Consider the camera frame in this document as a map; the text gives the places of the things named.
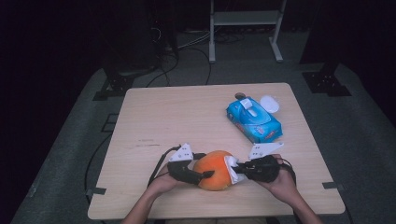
gray floor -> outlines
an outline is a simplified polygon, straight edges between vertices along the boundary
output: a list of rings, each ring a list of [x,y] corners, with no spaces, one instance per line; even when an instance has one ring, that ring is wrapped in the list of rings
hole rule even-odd
[[[304,112],[334,181],[355,223],[394,223],[396,219],[396,131],[359,78],[340,65],[335,75],[352,96],[329,97],[311,93],[302,72],[317,71],[321,64],[299,64],[308,33],[281,33],[278,44],[284,57],[276,63],[268,44],[269,34],[246,35],[231,45],[217,45],[217,62],[211,65],[209,85],[287,82]],[[193,40],[179,35],[181,45]],[[207,44],[194,48],[207,53]],[[175,59],[165,57],[163,68]],[[139,77],[134,88],[143,88],[161,71]],[[205,85],[209,64],[198,50],[182,50],[177,67],[168,73],[171,86]],[[81,93],[44,162],[32,189],[21,204],[13,223],[96,223],[87,217],[88,189],[95,187],[108,147],[102,132],[107,116],[119,113],[122,97],[93,101],[106,79],[103,70],[92,75]],[[166,86],[164,77],[150,85]],[[326,223],[350,223],[347,213],[322,217]],[[295,223],[280,217],[281,223]],[[106,220],[106,223],[119,223]]]

table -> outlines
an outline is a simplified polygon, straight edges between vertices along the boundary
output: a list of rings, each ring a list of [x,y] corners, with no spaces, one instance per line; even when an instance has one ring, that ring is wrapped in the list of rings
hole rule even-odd
[[[269,37],[271,48],[278,63],[283,62],[283,57],[277,46],[277,38],[282,24],[287,0],[282,0],[279,10],[268,11],[215,11],[214,0],[210,0],[210,27],[209,27],[209,61],[216,61],[215,26],[221,25],[266,25],[274,24],[274,35]]]
[[[274,116],[282,123],[284,135],[276,141],[285,146],[274,153],[291,162],[298,189],[316,213],[343,213],[337,189],[322,186],[332,182],[332,177],[291,87],[263,83],[128,90],[96,185],[106,193],[93,195],[88,216],[124,218],[145,190],[159,158],[171,147],[190,143],[196,153],[223,149],[241,162],[247,161],[252,144],[226,117],[225,109],[237,92],[257,100],[270,94],[279,101]],[[194,185],[173,189],[154,203],[149,218],[291,214],[286,204],[246,179],[223,191]]]

dark background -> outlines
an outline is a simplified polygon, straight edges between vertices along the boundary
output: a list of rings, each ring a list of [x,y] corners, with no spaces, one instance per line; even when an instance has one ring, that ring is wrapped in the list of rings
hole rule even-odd
[[[169,21],[179,31],[208,28],[209,1],[173,2],[170,8],[175,13],[165,16],[172,15]],[[140,49],[136,43],[150,42],[149,27],[162,22],[157,16],[167,6],[146,1],[148,13],[144,21],[143,0],[95,3],[102,5],[93,6],[88,1],[1,2],[2,223],[12,219],[79,93],[91,75],[102,67],[103,52],[114,53],[110,47],[113,46],[136,69],[156,63],[158,52],[152,46],[138,45]],[[228,3],[217,0],[217,7],[226,8]],[[143,20],[147,27],[137,25],[142,22],[127,22],[129,17],[116,18],[116,9],[123,4],[128,6],[121,7],[123,13],[127,14],[128,8],[137,10],[132,15],[140,12],[140,16],[134,20]],[[230,2],[230,6],[234,4],[235,9],[277,6],[256,0]],[[302,63],[323,63],[335,54],[358,74],[393,124],[396,123],[394,9],[393,3],[385,0],[289,0],[282,25],[284,32],[312,28]],[[137,27],[125,28],[128,25]]]

white tissue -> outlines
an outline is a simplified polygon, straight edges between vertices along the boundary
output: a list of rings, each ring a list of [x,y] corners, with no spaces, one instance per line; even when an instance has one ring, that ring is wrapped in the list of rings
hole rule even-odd
[[[231,182],[233,184],[241,182],[245,179],[245,176],[243,174],[237,174],[232,168],[238,166],[238,164],[236,164],[238,162],[237,158],[233,156],[225,156],[224,161],[227,166],[228,173],[230,174]]]

orange pumpkin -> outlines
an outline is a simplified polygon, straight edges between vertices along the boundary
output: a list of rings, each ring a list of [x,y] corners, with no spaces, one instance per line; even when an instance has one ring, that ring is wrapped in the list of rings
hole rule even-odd
[[[212,151],[194,164],[192,170],[195,172],[215,171],[211,177],[201,180],[198,185],[200,188],[222,190],[231,186],[230,174],[224,161],[225,156],[232,156],[232,154],[223,150]]]

